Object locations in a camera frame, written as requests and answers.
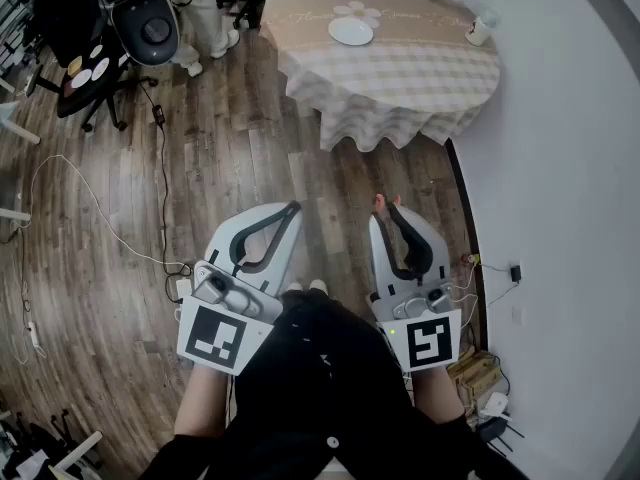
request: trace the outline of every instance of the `black shirt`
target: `black shirt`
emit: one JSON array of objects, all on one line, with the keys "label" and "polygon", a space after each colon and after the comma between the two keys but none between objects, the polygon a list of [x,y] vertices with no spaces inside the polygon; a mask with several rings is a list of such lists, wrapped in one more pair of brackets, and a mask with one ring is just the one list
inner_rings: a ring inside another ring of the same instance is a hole
[{"label": "black shirt", "polygon": [[467,426],[415,409],[374,327],[317,290],[287,309],[236,380],[237,416],[220,439],[176,436],[150,478],[312,480],[335,456],[356,479],[525,478]]}]

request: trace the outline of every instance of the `plate on chair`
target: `plate on chair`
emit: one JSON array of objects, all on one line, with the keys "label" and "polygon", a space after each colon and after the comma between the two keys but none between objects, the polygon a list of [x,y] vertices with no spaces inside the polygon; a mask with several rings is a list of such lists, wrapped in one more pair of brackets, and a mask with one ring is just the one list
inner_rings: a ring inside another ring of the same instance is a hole
[{"label": "plate on chair", "polygon": [[362,46],[373,39],[373,29],[358,18],[346,16],[329,23],[329,34],[336,41],[349,46]]}]

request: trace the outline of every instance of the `chair backrest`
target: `chair backrest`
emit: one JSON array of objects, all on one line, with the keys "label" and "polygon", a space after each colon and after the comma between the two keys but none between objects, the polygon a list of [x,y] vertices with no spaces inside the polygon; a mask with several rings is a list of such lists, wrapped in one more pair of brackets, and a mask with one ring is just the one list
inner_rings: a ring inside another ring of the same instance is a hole
[{"label": "chair backrest", "polygon": [[104,24],[100,0],[35,0],[34,26],[62,67],[86,51]]}]

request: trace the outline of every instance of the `foot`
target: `foot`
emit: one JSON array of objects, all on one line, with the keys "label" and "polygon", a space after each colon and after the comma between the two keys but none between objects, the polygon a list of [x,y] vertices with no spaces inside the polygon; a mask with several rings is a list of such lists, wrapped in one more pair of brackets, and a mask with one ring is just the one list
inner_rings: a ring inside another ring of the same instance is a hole
[{"label": "foot", "polygon": [[289,286],[287,286],[287,289],[285,290],[285,292],[301,292],[302,291],[302,285],[300,283],[291,283]]},{"label": "foot", "polygon": [[189,76],[193,78],[194,76],[198,76],[202,73],[202,64],[199,62],[194,62],[193,64],[189,64],[186,66]]},{"label": "foot", "polygon": [[238,44],[238,41],[240,41],[240,32],[238,32],[237,30],[233,29],[233,30],[229,30],[229,32],[227,32],[227,46],[225,46],[223,49],[221,50],[215,50],[211,53],[211,56],[214,59],[219,59],[221,57],[224,57],[225,53],[227,53],[227,50],[233,48],[235,45]]},{"label": "foot", "polygon": [[321,279],[314,279],[313,281],[311,281],[311,284],[309,285],[309,289],[312,290],[314,288],[316,290],[320,290],[320,291],[326,293],[327,295],[329,295],[329,292],[327,290],[327,285]]}]

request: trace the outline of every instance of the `checkered tablecloth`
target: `checkered tablecloth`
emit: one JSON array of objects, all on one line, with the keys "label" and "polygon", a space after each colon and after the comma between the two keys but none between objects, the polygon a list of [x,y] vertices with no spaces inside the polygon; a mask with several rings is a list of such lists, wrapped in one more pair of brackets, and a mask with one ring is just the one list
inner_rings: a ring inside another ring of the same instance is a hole
[{"label": "checkered tablecloth", "polygon": [[[344,15],[370,24],[373,41],[334,41],[328,25]],[[472,21],[455,0],[267,0],[261,33],[287,95],[322,112],[322,149],[352,137],[370,151],[384,137],[401,148],[418,131],[443,144],[480,112],[500,64],[492,41],[466,41]]]}]

